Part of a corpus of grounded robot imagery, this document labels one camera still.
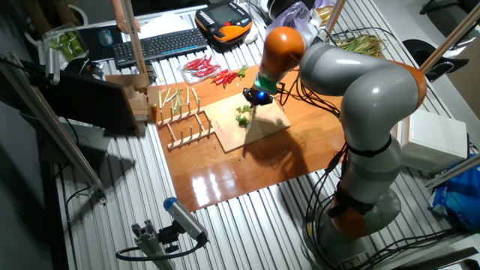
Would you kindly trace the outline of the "person's bare hand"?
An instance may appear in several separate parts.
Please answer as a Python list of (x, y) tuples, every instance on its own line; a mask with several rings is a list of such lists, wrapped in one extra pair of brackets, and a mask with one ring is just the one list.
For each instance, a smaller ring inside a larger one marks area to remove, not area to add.
[[(127, 21), (125, 19), (125, 16), (124, 15), (116, 16), (115, 20), (116, 20), (116, 25), (117, 25), (117, 28), (119, 29), (119, 31), (123, 32), (125, 34), (128, 34), (129, 30), (128, 30), (128, 25), (127, 25)], [(138, 20), (135, 19), (134, 22), (135, 22), (136, 30), (138, 32), (141, 32), (140, 23), (138, 22)]]

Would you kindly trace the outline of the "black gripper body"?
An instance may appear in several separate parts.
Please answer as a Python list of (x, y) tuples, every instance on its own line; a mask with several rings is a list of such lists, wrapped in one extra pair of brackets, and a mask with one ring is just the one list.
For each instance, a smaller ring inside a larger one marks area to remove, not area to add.
[(273, 102), (273, 97), (270, 94), (254, 88), (244, 88), (242, 94), (246, 101), (252, 100), (253, 105), (263, 106)]

